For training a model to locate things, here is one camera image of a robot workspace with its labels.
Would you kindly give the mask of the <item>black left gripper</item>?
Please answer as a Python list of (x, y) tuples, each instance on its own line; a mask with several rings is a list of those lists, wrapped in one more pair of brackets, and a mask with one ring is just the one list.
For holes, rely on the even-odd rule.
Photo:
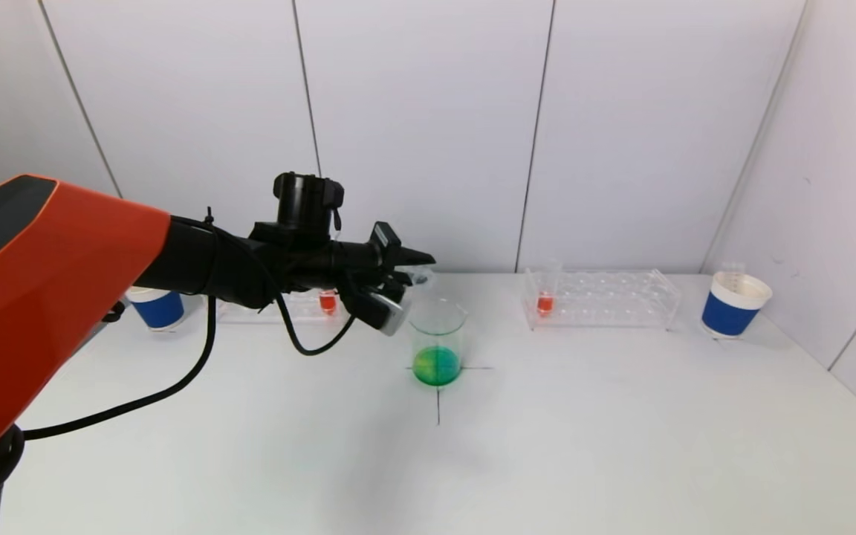
[(367, 241), (333, 241), (331, 270), (364, 287), (377, 287), (389, 277), (407, 287), (429, 284), (428, 270), (397, 270), (398, 265), (434, 265), (434, 256), (401, 247), (400, 237), (387, 222), (377, 222)]

